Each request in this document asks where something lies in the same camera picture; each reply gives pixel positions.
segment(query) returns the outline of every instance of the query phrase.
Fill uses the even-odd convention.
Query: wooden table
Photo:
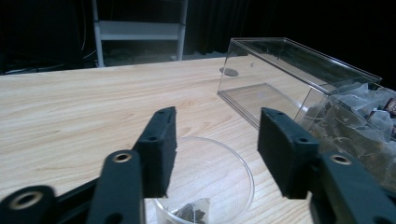
[[[217,95],[224,58],[0,77],[0,199],[50,185],[58,195],[99,176],[158,109],[177,109],[177,136],[234,149],[255,195],[240,223],[311,223],[307,201],[281,194],[257,152],[258,132]],[[156,223],[147,200],[148,223]]]

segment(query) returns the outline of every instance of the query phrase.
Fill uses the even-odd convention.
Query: tea bag
[[[175,212],[175,216],[192,223],[208,224],[210,199],[187,203]]]

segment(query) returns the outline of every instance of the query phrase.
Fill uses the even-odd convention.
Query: dark wall
[[[244,36],[290,38],[396,90],[395,24],[392,6],[383,1],[251,0]]]

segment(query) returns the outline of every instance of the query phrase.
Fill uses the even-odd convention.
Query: clear plastic cup
[[[244,160],[222,143],[182,137],[177,139],[177,157],[167,195],[168,198],[154,200],[159,224],[233,223],[253,200],[253,176]],[[193,213],[194,217],[202,213],[204,216],[180,218],[180,212],[189,207],[190,212],[199,210],[200,214]]]

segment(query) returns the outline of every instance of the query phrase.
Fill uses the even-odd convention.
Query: wood grain
[[[255,196],[238,223],[311,223],[307,201],[281,197],[257,152],[258,132],[217,95],[224,58],[0,77],[0,198],[27,186],[58,195],[96,178],[131,148],[158,109],[177,108],[177,136],[234,149]],[[156,223],[147,200],[148,223]]]

